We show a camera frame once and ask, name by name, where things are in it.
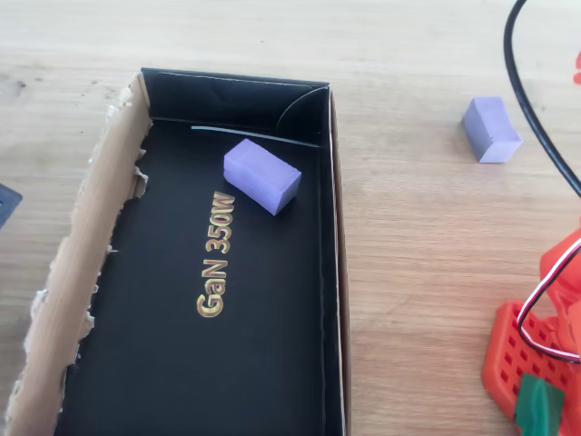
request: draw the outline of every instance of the cardboard box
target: cardboard box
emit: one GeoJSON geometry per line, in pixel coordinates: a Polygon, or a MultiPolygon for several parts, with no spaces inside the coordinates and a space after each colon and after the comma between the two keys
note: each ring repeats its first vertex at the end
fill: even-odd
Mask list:
{"type": "Polygon", "coordinates": [[[107,123],[6,433],[350,434],[329,84],[143,69],[107,123]],[[244,138],[302,172],[277,216],[223,179],[244,138]]]}

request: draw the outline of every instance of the brown cardboard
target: brown cardboard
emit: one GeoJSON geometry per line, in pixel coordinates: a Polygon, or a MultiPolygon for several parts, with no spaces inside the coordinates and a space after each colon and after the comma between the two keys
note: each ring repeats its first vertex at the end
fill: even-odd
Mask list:
{"type": "MultiPolygon", "coordinates": [[[[342,221],[340,159],[334,103],[331,97],[331,144],[336,202],[338,299],[344,434],[350,434],[350,331],[347,266],[342,221]]],[[[149,97],[138,74],[109,111],[106,131],[95,147],[89,172],[72,216],[71,234],[63,240],[47,289],[31,309],[25,341],[26,364],[6,411],[5,434],[53,434],[63,399],[64,373],[75,362],[78,342],[91,330],[87,307],[123,203],[144,192],[147,176],[135,162],[151,125],[149,97]]]]}

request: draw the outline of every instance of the torn cardboard edge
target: torn cardboard edge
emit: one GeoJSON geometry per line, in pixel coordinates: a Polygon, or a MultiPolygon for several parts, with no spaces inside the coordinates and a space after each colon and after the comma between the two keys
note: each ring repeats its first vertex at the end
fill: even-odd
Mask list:
{"type": "Polygon", "coordinates": [[[147,177],[135,167],[151,126],[140,74],[122,90],[77,197],[46,290],[37,294],[25,340],[25,367],[6,409],[7,436],[50,435],[63,396],[64,371],[94,319],[87,307],[117,216],[128,198],[143,195],[147,177]]]}

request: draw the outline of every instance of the white wire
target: white wire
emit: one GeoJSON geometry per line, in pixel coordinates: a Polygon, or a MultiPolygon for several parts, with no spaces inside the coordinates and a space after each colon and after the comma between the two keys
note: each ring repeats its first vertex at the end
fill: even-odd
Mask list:
{"type": "MultiPolygon", "coordinates": [[[[527,300],[525,301],[525,304],[523,304],[523,307],[520,309],[520,313],[518,314],[517,322],[520,322],[520,320],[523,317],[523,313],[525,312],[525,309],[528,307],[530,302],[538,295],[538,293],[541,291],[541,289],[543,289],[543,286],[545,286],[545,283],[547,283],[547,281],[549,281],[551,279],[551,277],[553,276],[555,271],[559,268],[559,266],[561,266],[561,263],[563,263],[563,261],[569,256],[569,254],[571,254],[574,250],[576,250],[580,245],[581,245],[581,238],[577,239],[573,243],[573,245],[571,245],[563,253],[563,255],[559,258],[559,260],[556,261],[556,263],[553,265],[553,268],[551,268],[551,270],[548,272],[548,274],[545,276],[545,278],[541,281],[541,283],[538,284],[538,286],[535,288],[533,293],[531,293],[530,296],[527,298],[527,300]]],[[[542,345],[540,343],[533,341],[533,338],[531,338],[530,334],[528,334],[528,332],[525,330],[524,325],[521,327],[521,329],[522,329],[522,332],[525,334],[525,336],[531,341],[531,343],[535,344],[538,348],[541,348],[547,352],[553,352],[555,354],[558,354],[560,356],[564,356],[564,357],[567,357],[570,359],[579,360],[578,354],[573,354],[572,352],[563,352],[561,350],[555,350],[553,348],[546,347],[545,345],[542,345]]]]}

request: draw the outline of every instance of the small purple block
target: small purple block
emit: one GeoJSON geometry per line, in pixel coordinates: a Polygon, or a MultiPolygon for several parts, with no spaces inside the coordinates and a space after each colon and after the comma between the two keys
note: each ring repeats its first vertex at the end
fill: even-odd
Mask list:
{"type": "Polygon", "coordinates": [[[474,155],[483,164],[506,162],[523,142],[500,97],[473,98],[462,122],[474,155]]]}
{"type": "Polygon", "coordinates": [[[300,171],[245,139],[224,156],[224,178],[276,215],[297,193],[300,171]]]}

